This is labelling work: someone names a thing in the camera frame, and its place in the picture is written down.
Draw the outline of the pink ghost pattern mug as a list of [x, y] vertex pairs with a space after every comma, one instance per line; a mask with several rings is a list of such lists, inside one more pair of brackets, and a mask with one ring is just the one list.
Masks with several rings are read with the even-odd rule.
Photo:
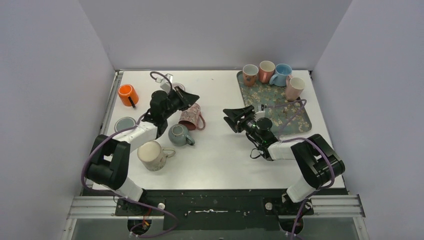
[[201, 107], [197, 103], [181, 112], [178, 123], [185, 126], [189, 131], [202, 131], [206, 128], [206, 121], [203, 118]]

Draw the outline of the terracotta pink mug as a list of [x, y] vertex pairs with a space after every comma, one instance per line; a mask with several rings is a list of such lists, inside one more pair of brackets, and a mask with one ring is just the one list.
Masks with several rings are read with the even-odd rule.
[[253, 64], [247, 64], [242, 68], [243, 83], [247, 87], [252, 87], [257, 79], [259, 74], [259, 68]]

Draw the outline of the salmon pink mug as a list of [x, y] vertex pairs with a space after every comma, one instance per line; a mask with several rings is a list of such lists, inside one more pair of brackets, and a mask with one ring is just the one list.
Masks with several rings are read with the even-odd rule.
[[276, 65], [269, 61], [264, 60], [259, 64], [259, 73], [258, 73], [258, 80], [263, 83], [267, 84], [269, 83], [271, 77], [274, 75]]

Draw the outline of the light pink faceted mug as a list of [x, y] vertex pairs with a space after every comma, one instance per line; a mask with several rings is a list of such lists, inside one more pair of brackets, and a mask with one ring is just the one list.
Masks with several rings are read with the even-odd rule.
[[288, 101], [295, 101], [300, 97], [301, 93], [305, 89], [305, 81], [299, 77], [293, 77], [292, 75], [286, 78], [286, 89], [285, 98]]

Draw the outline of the light blue mug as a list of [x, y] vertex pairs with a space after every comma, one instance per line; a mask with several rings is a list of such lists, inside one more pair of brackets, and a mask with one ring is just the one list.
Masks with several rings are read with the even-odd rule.
[[275, 66], [274, 75], [269, 80], [269, 84], [278, 87], [285, 87], [287, 85], [287, 77], [292, 74], [292, 71], [292, 68], [288, 64], [277, 64]]

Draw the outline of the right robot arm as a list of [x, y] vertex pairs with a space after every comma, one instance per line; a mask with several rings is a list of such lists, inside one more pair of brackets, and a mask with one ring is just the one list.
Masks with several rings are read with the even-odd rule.
[[272, 121], [266, 117], [256, 120], [255, 111], [250, 107], [224, 109], [223, 113], [229, 127], [235, 133], [245, 132], [265, 160], [296, 161], [301, 176], [282, 195], [283, 202], [304, 201], [315, 192], [331, 187], [336, 177], [346, 170], [343, 160], [320, 134], [279, 140], [271, 132]]

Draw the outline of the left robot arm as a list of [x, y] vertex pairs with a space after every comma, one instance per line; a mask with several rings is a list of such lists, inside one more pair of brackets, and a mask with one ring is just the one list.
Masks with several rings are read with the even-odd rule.
[[128, 177], [130, 154], [143, 144], [160, 138], [168, 127], [168, 118], [177, 111], [189, 109], [199, 98], [180, 87], [169, 92], [154, 91], [149, 109], [134, 126], [95, 138], [81, 171], [83, 187], [87, 187], [86, 180], [103, 185], [115, 195], [127, 199], [128, 208], [134, 214], [145, 213], [148, 208], [147, 199], [142, 197], [145, 190]]

